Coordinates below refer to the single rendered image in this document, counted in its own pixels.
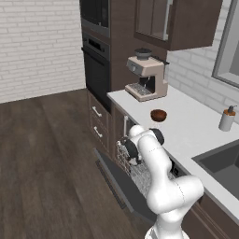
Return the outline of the brown base cabinet door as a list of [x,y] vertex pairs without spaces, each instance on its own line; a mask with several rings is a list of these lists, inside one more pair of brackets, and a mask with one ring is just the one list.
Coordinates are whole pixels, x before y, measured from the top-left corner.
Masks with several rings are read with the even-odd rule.
[[124,114],[113,105],[112,110],[113,119],[113,149],[114,159],[117,158],[117,142],[124,136]]

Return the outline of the grey sink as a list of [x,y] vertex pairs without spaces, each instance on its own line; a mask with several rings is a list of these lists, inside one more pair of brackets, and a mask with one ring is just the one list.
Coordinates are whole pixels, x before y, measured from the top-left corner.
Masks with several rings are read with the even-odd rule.
[[239,200],[239,139],[192,159]]

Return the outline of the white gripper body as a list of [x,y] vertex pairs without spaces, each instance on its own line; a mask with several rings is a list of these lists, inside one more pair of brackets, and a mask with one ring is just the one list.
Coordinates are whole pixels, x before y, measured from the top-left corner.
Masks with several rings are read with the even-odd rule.
[[142,162],[142,157],[141,156],[138,156],[136,158],[129,157],[128,162],[129,164],[136,166]]

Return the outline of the glass cabinet door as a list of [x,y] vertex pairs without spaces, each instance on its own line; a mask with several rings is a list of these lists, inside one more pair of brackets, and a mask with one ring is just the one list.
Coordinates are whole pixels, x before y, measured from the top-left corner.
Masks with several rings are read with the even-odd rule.
[[136,0],[136,4],[135,31],[163,40],[166,0]]

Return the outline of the brown drawer front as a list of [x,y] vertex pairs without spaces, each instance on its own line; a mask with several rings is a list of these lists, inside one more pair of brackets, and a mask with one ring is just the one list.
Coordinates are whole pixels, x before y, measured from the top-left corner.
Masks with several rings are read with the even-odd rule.
[[108,145],[108,132],[102,125],[102,123],[95,117],[91,116],[91,129],[96,138],[101,142],[106,152],[109,152]]
[[[109,125],[109,113],[106,111],[106,109],[102,106],[101,103],[98,102],[98,100],[90,93],[88,92],[89,95],[89,101],[90,101],[90,110],[92,114],[102,123],[104,128],[108,130],[108,125]],[[96,106],[97,111],[102,113],[102,117],[98,117],[94,111],[92,110],[92,107]]]

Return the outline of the brown bowl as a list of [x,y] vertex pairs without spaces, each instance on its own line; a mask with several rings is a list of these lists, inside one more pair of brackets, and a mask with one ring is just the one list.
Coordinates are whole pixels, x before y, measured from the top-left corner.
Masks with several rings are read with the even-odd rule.
[[154,121],[162,122],[165,121],[167,113],[164,110],[154,109],[150,112],[150,116]]

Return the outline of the grey framed window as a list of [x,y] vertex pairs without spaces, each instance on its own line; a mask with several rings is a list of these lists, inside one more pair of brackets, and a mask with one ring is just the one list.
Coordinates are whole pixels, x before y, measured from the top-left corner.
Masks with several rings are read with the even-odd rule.
[[239,0],[232,0],[212,77],[239,89]]

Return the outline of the brown base cabinet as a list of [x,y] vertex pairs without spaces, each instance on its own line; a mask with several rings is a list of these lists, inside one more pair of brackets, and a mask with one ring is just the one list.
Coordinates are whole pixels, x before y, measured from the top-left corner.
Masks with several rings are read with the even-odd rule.
[[239,239],[239,225],[207,194],[184,217],[182,228],[190,239]]

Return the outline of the brown wall cabinet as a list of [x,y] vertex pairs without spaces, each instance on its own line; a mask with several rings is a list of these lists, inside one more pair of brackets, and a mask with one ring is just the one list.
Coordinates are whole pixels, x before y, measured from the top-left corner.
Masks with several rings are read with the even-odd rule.
[[135,2],[134,37],[170,51],[210,47],[221,6],[222,0],[174,0],[170,8],[168,40],[163,41],[135,31]]

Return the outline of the white soap dispenser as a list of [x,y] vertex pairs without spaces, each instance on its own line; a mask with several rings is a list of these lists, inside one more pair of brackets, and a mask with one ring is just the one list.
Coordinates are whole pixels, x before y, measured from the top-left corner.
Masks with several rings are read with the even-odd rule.
[[235,105],[230,105],[227,109],[225,109],[222,113],[218,128],[223,132],[228,132],[235,118]]

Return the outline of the grey dishwasher door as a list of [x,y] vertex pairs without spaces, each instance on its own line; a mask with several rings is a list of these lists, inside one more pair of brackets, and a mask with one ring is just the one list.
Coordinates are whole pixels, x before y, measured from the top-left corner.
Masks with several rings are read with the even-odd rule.
[[97,148],[94,149],[94,153],[97,156],[95,163],[119,207],[121,209],[127,207],[131,213],[152,225],[156,220],[156,215],[149,210],[145,197],[131,178]]

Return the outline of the beige espresso machine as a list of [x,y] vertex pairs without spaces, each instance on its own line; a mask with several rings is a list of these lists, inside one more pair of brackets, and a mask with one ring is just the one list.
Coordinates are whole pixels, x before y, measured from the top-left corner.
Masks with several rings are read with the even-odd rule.
[[165,79],[165,66],[168,62],[151,56],[150,49],[136,49],[135,55],[129,57],[127,67],[139,77],[136,83],[125,86],[125,91],[139,102],[165,97],[168,82]]

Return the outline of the black microwave oven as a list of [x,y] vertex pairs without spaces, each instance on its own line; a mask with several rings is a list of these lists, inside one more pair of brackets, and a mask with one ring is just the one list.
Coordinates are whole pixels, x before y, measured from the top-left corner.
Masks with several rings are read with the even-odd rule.
[[82,25],[110,37],[109,0],[79,0],[79,5]]

